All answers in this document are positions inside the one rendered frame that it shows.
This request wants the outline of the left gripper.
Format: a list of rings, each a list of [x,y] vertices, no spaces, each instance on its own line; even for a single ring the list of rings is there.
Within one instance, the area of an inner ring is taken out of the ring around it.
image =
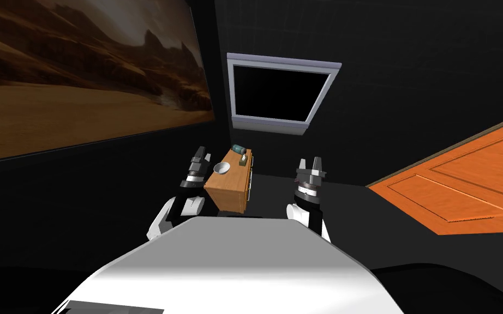
[[[210,164],[211,154],[206,154],[206,147],[201,146],[190,162],[188,176],[204,177]]]

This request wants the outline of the wooden dresser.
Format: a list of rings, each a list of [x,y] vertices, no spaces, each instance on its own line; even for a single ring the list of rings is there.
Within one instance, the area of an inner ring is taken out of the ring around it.
[[[239,164],[241,154],[229,149],[221,160],[229,164],[228,171],[224,174],[213,172],[204,186],[215,205],[223,212],[243,214],[246,210],[252,174],[252,151],[248,149],[245,156],[247,160],[242,166]]]

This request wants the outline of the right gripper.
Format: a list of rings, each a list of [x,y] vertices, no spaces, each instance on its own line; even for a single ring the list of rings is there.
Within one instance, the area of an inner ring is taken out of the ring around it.
[[[319,156],[316,156],[313,161],[312,170],[306,168],[306,160],[301,159],[296,170],[296,180],[302,184],[313,186],[321,186],[325,179],[326,172],[322,170],[322,161]]]

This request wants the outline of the desert landscape picture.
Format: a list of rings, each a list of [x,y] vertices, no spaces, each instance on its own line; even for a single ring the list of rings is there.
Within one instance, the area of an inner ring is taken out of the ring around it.
[[[0,159],[213,118],[186,0],[0,0]]]

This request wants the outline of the orange wooden door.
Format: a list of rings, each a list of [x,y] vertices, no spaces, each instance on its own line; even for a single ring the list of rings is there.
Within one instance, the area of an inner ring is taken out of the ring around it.
[[[503,233],[503,122],[369,188],[436,234]]]

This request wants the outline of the white framed window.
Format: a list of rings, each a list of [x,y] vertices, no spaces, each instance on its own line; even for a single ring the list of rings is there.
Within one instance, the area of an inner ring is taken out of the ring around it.
[[[341,63],[227,53],[232,126],[303,135]]]

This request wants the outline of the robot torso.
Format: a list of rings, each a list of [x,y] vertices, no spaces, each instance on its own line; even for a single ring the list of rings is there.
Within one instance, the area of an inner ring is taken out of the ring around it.
[[[300,222],[196,217],[90,275],[52,314],[403,314]]]

